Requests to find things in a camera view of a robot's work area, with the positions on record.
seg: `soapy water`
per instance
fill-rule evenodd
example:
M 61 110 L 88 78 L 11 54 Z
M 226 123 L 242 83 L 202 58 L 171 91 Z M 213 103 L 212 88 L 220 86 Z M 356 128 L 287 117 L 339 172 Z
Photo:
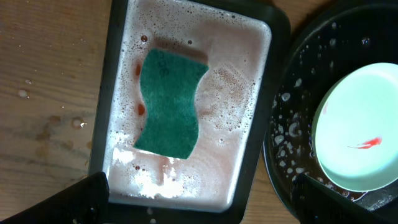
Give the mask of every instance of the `soapy water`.
M 188 1 L 131 0 L 103 164 L 109 201 L 213 212 L 228 208 L 270 42 L 265 23 L 238 14 Z M 133 147 L 147 116 L 140 110 L 145 103 L 136 71 L 153 48 L 209 66 L 195 95 L 199 137 L 187 160 Z

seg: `sponge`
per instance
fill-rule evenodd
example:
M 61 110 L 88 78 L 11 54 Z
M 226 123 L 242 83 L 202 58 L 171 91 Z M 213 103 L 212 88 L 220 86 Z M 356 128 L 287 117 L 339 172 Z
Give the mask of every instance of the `sponge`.
M 147 118 L 135 148 L 189 157 L 198 139 L 195 92 L 207 71 L 204 64 L 164 50 L 148 53 L 140 75 Z

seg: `black object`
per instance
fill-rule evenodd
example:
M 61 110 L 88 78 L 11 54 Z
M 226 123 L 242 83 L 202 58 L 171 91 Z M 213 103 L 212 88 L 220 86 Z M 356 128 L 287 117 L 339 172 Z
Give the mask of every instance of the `black object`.
M 293 43 L 283 66 L 283 80 L 278 83 L 279 94 L 275 95 L 276 106 L 264 140 L 264 157 L 275 192 L 296 217 L 290 200 L 292 176 L 286 178 L 288 173 L 280 168 L 281 157 L 277 155 L 280 147 L 287 152 L 286 161 L 294 160 L 295 167 L 305 167 L 309 176 L 320 177 L 328 184 L 316 159 L 310 158 L 314 157 L 310 133 L 315 111 L 325 93 L 345 75 L 372 63 L 398 64 L 397 21 L 397 1 L 340 1 L 311 22 Z M 296 85 L 298 79 L 301 80 L 299 86 Z M 282 99 L 284 93 L 290 93 L 289 100 Z M 284 141 L 291 142 L 294 147 L 290 154 L 283 143 L 276 146 L 274 128 L 278 130 L 279 124 L 289 128 L 293 122 L 297 125 L 294 131 L 300 129 L 302 133 L 298 138 L 283 134 Z M 301 156 L 297 155 L 298 145 Z M 337 187 L 335 190 L 347 193 Z M 394 182 L 355 202 L 375 213 L 391 215 L 384 209 L 394 207 L 386 204 L 397 197 L 398 182 Z M 398 222 L 397 217 L 391 215 L 390 218 Z
M 102 224 L 108 199 L 108 181 L 100 172 L 1 223 Z
M 112 2 L 103 77 L 93 136 L 93 149 L 95 150 L 91 151 L 90 175 L 102 171 L 106 132 L 108 130 L 109 112 L 118 69 L 127 2 L 128 0 Z M 230 208 L 222 213 L 152 208 L 153 215 L 147 214 L 147 207 L 109 203 L 109 215 L 104 220 L 106 223 L 131 223 L 133 217 L 136 223 L 149 223 L 151 218 L 155 218 L 157 223 L 239 223 L 243 219 L 257 161 L 261 153 L 261 145 L 268 123 L 267 118 L 270 115 L 269 106 L 277 90 L 276 86 L 270 85 L 270 83 L 279 80 L 281 63 L 287 51 L 286 43 L 289 42 L 290 24 L 288 18 L 281 10 L 268 6 L 263 2 L 253 0 L 196 0 L 195 2 L 264 21 L 269 25 L 272 32 L 266 70 L 264 71 L 233 202 Z
M 291 197 L 301 224 L 392 223 L 304 174 L 295 179 Z

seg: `dish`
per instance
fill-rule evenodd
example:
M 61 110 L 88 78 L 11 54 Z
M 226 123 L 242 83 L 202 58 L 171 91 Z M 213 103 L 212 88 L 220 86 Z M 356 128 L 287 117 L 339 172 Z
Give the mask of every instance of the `dish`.
M 337 186 L 365 192 L 398 179 L 398 65 L 375 63 L 338 81 L 322 99 L 313 149 Z

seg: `wood grain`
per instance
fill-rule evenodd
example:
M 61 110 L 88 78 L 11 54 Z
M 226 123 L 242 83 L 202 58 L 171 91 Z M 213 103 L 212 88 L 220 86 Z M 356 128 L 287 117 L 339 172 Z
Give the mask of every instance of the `wood grain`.
M 326 2 L 274 0 L 293 29 Z M 0 220 L 85 177 L 110 5 L 0 0 Z M 298 223 L 275 195 L 262 157 L 243 223 Z

